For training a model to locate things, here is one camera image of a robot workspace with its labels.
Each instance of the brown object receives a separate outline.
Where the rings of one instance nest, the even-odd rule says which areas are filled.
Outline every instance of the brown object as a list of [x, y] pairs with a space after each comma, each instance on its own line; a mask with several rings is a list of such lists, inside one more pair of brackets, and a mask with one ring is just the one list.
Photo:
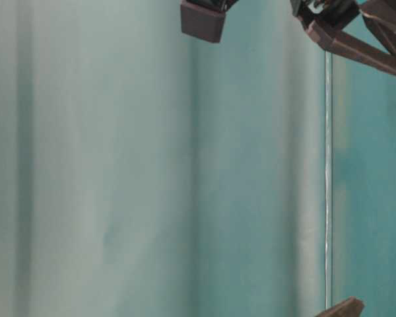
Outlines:
[[[346, 10], [335, 15], [332, 13], [336, 11], [317, 15], [302, 5], [297, 17], [308, 36], [324, 50], [396, 76], [396, 0], [368, 0], [362, 5], [353, 0], [346, 2]], [[368, 30], [389, 53], [343, 31], [360, 12]]]
[[218, 12], [183, 0], [180, 5], [182, 32], [211, 43], [222, 37], [225, 12]]
[[350, 297], [316, 317], [359, 317], [363, 309], [364, 303], [361, 300]]

